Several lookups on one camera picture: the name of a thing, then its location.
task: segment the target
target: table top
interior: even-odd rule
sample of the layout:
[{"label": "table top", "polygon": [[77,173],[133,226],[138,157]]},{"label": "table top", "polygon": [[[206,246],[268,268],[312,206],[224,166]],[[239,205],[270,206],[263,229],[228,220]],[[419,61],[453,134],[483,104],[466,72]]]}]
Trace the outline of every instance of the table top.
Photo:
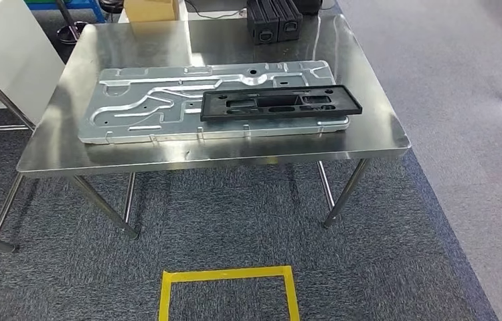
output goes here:
[{"label": "table top", "polygon": [[[101,70],[325,60],[363,106],[346,131],[91,145],[79,119]],[[29,177],[401,156],[410,142],[342,15],[305,17],[301,38],[253,45],[245,19],[89,25],[17,166]]]}]

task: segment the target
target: metal plate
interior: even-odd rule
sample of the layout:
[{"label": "metal plate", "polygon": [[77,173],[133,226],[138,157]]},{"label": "metal plate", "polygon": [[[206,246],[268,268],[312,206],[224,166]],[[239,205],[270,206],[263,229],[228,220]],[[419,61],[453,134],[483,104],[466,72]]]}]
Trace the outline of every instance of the metal plate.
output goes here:
[{"label": "metal plate", "polygon": [[335,132],[347,128],[347,117],[224,123],[199,119],[206,91],[334,83],[324,61],[105,69],[78,136],[85,143],[117,144]]}]

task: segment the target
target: black case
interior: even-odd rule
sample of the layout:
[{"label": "black case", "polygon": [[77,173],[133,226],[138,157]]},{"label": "black case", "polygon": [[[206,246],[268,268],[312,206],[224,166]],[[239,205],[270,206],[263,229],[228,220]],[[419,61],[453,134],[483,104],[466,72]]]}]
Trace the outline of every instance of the black case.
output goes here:
[{"label": "black case", "polygon": [[247,1],[247,29],[256,45],[298,39],[302,20],[292,0]]},{"label": "black case", "polygon": [[303,15],[292,0],[271,0],[278,11],[278,40],[297,40],[301,36]]},{"label": "black case", "polygon": [[247,1],[247,29],[256,45],[278,41],[278,15],[270,0]]}]

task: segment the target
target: yellow tape square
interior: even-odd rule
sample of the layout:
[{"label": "yellow tape square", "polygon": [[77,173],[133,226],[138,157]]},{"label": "yellow tape square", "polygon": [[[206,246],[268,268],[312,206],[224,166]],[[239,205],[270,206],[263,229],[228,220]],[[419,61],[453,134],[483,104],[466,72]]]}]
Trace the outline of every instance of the yellow tape square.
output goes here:
[{"label": "yellow tape square", "polygon": [[292,278],[292,269],[290,268],[290,265],[175,273],[163,271],[161,301],[159,307],[159,321],[168,321],[168,310],[170,308],[170,288],[172,286],[172,283],[244,278],[265,278],[270,276],[282,276],[284,278],[284,288],[286,290],[286,302],[288,304],[288,314],[290,315],[290,321],[299,321],[299,304],[297,302],[295,281]]}]

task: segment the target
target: blue shelf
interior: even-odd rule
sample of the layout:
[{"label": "blue shelf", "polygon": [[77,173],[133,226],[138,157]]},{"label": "blue shelf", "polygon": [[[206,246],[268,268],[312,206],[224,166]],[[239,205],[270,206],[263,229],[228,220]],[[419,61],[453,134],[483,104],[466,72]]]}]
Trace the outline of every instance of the blue shelf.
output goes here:
[{"label": "blue shelf", "polygon": [[[58,6],[55,3],[27,3],[28,9],[31,10],[58,10]],[[66,7],[70,10],[72,9],[91,9],[97,18],[97,22],[104,23],[105,17],[103,12],[99,7],[97,0],[71,0],[66,3]]]}]

